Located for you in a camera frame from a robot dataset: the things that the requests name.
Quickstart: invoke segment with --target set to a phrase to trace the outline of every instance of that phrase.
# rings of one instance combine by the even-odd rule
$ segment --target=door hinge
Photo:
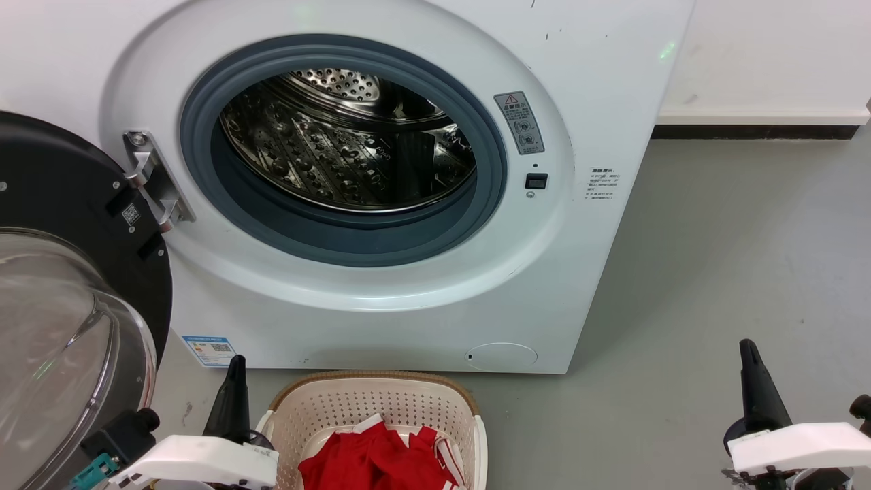
[[[124,177],[148,200],[160,233],[173,229],[179,221],[196,221],[152,136],[147,131],[128,131],[124,134],[124,147],[133,166]]]

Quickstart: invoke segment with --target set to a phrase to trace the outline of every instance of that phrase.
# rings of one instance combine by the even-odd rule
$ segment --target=black baseboard
[[[656,125],[651,140],[850,140],[858,126]]]

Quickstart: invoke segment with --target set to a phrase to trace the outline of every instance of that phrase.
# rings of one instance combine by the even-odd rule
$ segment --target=washing machine door
[[[158,223],[90,143],[0,112],[0,474],[62,488],[83,437],[151,401],[172,297]]]

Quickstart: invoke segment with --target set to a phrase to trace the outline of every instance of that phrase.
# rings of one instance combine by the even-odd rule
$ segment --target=beige plastic basket
[[[289,385],[269,406],[257,431],[279,452],[276,490],[303,490],[297,466],[336,431],[380,413],[407,440],[426,425],[460,448],[469,490],[487,486],[487,435],[469,392],[441,376],[403,371],[334,371]]]

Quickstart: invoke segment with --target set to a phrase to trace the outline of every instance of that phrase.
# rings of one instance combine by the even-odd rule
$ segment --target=brown basket rim
[[[279,393],[275,395],[272,403],[269,404],[269,410],[271,412],[278,410],[278,407],[281,405],[281,402],[284,401],[284,398],[286,398],[291,391],[296,390],[303,385],[309,385],[317,381],[354,378],[404,379],[408,381],[422,381],[425,383],[447,386],[463,397],[463,400],[465,400],[466,404],[469,405],[469,409],[472,411],[473,416],[480,414],[478,403],[474,398],[472,398],[471,393],[456,381],[436,374],[414,371],[324,371],[310,374],[279,391]]]

